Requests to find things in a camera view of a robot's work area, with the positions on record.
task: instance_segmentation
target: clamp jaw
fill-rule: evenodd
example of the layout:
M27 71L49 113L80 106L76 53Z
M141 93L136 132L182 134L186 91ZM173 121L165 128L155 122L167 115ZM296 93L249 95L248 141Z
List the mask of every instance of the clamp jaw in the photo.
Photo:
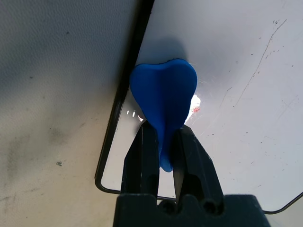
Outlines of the clamp jaw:
M213 162L183 125L170 147L176 202L157 206L159 153L156 130L145 122L124 161L114 227L269 227L253 195L223 195Z

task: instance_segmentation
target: white plastic panel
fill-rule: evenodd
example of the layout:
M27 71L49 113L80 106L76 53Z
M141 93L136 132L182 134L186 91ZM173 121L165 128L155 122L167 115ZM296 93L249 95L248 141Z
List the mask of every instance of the white plastic panel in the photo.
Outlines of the white plastic panel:
M173 58L197 72L186 125L212 158L224 194L254 194L268 211L299 195L303 1L156 0L137 64ZM139 111L129 92L101 181L106 188L121 187ZM160 178L158 195L174 197L172 174Z

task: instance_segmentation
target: blue modeling clay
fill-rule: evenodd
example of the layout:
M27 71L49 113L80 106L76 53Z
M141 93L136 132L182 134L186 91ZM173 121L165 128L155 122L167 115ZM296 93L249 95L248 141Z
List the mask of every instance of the blue modeling clay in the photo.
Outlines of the blue modeling clay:
M160 167L172 171L169 147L174 132L185 122L197 76L185 60L141 64L130 75L130 89L147 121L157 130Z

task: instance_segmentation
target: dark spot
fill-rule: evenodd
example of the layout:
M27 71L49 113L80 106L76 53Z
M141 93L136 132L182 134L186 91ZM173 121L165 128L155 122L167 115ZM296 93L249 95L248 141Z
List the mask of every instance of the dark spot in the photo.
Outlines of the dark spot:
M66 143L67 135L59 128L50 128L48 132L49 142L54 145L62 145Z
M85 125L85 122L84 122L84 123L82 123L82 124L80 125L80 127L79 127L79 128L82 128L84 125Z
M0 199L0 202L6 201L6 200L8 200L9 198L10 198L10 196L4 197L4 198Z
M23 191L23 192L35 192L35 191L38 191L39 188L33 188L33 189L30 189L30 190L26 190L26 191Z

